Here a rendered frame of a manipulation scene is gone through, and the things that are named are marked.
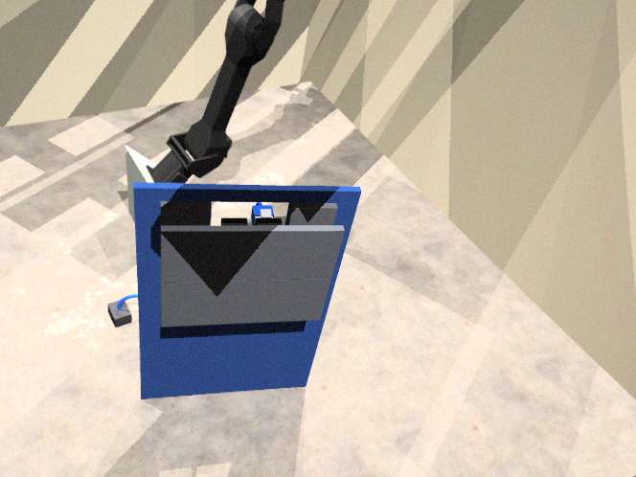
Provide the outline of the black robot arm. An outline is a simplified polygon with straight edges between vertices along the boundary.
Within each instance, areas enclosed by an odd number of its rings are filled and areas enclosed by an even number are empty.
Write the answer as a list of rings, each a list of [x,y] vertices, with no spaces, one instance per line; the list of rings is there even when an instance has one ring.
[[[251,67],[265,57],[282,23],[284,0],[266,0],[264,18],[254,9],[256,1],[237,0],[229,13],[226,57],[204,115],[189,131],[169,137],[171,151],[154,168],[146,165],[153,182],[185,184],[228,158],[233,140],[226,127]]]

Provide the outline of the blue flat panel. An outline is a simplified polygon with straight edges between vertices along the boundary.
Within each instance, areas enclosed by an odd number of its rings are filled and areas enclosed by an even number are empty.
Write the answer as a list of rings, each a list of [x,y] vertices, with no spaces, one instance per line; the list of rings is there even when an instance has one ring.
[[[134,182],[141,399],[306,387],[360,187]],[[286,202],[222,218],[212,202]]]

